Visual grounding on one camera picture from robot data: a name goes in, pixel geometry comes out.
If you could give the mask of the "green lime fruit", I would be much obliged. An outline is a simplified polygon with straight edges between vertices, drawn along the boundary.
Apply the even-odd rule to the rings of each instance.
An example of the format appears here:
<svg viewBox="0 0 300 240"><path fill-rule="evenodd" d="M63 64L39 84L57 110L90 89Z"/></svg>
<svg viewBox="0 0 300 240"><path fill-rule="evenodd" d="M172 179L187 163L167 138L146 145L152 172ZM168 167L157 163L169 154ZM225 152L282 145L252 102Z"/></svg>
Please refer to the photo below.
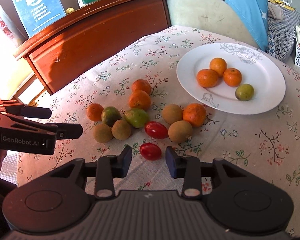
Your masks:
<svg viewBox="0 0 300 240"><path fill-rule="evenodd" d="M239 101L249 101L254 96L254 92L252 85L244 83L237 87L235 96Z"/></svg>

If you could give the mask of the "small yellow fruit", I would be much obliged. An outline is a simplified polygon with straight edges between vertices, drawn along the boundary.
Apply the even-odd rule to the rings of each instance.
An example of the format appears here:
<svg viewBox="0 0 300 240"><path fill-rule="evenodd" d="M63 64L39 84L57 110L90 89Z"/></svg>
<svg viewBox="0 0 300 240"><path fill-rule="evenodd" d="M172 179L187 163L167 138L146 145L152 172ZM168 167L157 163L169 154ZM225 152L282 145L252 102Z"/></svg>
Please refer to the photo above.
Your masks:
<svg viewBox="0 0 300 240"><path fill-rule="evenodd" d="M67 9L65 10L65 13L66 13L67 15L70 14L70 13L72 13L72 12L74 12L74 8L72 8L72 7L67 8Z"/></svg>

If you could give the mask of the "houndstooth sofa cover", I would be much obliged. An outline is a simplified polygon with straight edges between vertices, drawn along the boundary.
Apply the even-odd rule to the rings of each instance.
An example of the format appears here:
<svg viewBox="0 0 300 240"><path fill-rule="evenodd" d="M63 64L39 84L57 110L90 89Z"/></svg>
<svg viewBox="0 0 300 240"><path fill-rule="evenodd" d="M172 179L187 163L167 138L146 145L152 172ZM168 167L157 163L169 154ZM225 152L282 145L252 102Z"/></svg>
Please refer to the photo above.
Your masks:
<svg viewBox="0 0 300 240"><path fill-rule="evenodd" d="M300 25L300 14L286 8L282 12L282 20L274 19L269 13L267 53L284 62L292 53L296 26Z"/></svg>

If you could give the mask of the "white floral plate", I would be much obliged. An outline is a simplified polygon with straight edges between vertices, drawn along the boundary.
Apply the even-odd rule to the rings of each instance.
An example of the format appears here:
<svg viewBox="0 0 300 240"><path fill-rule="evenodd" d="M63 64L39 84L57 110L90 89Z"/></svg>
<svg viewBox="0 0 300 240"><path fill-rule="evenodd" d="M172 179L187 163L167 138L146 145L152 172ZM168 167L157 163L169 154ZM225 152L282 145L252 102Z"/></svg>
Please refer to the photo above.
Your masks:
<svg viewBox="0 0 300 240"><path fill-rule="evenodd" d="M266 54L234 43L212 43L187 52L177 78L193 98L216 110L252 115L274 109L286 83Z"/></svg>

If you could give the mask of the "brown kiwi fruit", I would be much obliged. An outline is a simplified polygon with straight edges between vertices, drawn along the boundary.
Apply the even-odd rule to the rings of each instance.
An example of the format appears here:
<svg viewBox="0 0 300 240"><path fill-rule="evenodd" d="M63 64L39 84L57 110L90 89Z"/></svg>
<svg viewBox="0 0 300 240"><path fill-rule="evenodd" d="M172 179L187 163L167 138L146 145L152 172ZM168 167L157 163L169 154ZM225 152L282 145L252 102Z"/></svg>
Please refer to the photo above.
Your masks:
<svg viewBox="0 0 300 240"><path fill-rule="evenodd" d="M168 129L168 136L172 142L181 144L192 137L193 128L185 120L176 121Z"/></svg>
<svg viewBox="0 0 300 240"><path fill-rule="evenodd" d="M169 125L174 122L181 121L183 119L183 110L180 106L175 104L170 104L164 107L162 110L162 118Z"/></svg>
<svg viewBox="0 0 300 240"><path fill-rule="evenodd" d="M131 126L125 120L117 120L111 128L112 135L117 140L127 140L132 132Z"/></svg>
<svg viewBox="0 0 300 240"><path fill-rule="evenodd" d="M93 137L97 142L105 144L113 138L111 128L103 123L98 124L93 129Z"/></svg>

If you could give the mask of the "white sack red text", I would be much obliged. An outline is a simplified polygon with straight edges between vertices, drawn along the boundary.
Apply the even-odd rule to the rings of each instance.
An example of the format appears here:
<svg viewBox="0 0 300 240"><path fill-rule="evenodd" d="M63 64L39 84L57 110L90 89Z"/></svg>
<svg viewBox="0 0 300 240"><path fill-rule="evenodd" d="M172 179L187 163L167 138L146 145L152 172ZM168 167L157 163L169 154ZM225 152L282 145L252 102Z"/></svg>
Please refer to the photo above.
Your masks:
<svg viewBox="0 0 300 240"><path fill-rule="evenodd" d="M18 48L26 41L26 36L21 33L14 22L6 14L3 7L0 5L0 35L10 41L15 48Z"/></svg>

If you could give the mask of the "white bag on sofa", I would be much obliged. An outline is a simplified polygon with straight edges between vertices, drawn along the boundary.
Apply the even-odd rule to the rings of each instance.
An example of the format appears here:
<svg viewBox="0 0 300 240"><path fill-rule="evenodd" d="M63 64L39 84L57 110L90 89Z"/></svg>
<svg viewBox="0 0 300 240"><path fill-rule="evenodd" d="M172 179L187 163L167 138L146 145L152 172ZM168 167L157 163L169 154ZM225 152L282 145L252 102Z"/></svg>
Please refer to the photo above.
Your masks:
<svg viewBox="0 0 300 240"><path fill-rule="evenodd" d="M284 13L283 8L275 3L268 2L269 17L279 22L283 21Z"/></svg>

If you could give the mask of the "red cherry tomato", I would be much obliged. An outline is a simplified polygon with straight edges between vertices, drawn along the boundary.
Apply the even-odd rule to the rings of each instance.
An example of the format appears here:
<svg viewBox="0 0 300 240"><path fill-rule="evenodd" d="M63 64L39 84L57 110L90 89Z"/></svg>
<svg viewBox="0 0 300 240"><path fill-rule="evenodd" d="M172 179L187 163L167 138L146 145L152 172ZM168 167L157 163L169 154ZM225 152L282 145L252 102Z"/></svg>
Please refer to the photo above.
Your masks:
<svg viewBox="0 0 300 240"><path fill-rule="evenodd" d="M168 129L161 123L149 121L145 124L145 132L152 138L165 139L168 138Z"/></svg>
<svg viewBox="0 0 300 240"><path fill-rule="evenodd" d="M153 143L144 143L140 146L140 154L150 161L159 160L162 156L160 147Z"/></svg>

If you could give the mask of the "blue cardboard box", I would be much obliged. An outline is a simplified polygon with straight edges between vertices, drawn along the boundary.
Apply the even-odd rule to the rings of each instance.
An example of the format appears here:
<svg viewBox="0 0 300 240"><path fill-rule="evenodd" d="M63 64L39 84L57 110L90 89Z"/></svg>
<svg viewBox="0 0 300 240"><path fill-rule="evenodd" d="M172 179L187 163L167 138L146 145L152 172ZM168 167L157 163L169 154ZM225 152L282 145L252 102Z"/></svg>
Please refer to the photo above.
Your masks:
<svg viewBox="0 0 300 240"><path fill-rule="evenodd" d="M66 16L61 0L12 0L29 37Z"/></svg>

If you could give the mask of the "red wooden cabinet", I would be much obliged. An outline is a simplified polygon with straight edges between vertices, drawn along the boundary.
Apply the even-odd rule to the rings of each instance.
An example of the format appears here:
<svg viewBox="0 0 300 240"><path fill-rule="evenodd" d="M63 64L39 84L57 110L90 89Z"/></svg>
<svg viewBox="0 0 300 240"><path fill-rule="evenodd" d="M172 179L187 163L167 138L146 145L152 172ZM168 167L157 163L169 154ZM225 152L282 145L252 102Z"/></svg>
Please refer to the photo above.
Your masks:
<svg viewBox="0 0 300 240"><path fill-rule="evenodd" d="M98 0L26 40L24 58L49 94L138 39L171 26L166 0Z"/></svg>

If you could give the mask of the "green orange mandarin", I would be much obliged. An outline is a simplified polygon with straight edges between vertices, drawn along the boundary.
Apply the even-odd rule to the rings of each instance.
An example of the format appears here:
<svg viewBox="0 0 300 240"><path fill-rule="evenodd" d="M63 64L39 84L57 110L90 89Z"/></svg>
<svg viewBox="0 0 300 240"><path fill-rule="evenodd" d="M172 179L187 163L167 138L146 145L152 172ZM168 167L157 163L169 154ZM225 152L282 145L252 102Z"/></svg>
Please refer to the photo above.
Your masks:
<svg viewBox="0 0 300 240"><path fill-rule="evenodd" d="M117 120L121 120L121 114L113 106L106 107L101 114L101 121L108 125L109 127L113 127Z"/></svg>

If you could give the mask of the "pale green sofa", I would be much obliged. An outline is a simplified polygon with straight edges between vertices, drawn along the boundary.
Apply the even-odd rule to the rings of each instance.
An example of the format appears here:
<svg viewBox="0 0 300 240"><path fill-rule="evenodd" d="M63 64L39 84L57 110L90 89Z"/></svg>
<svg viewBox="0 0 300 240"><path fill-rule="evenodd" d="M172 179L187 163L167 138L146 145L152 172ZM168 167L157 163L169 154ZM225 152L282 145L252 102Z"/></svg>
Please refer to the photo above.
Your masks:
<svg viewBox="0 0 300 240"><path fill-rule="evenodd" d="M207 30L258 48L235 11L221 0L167 0L167 7L172 25Z"/></svg>

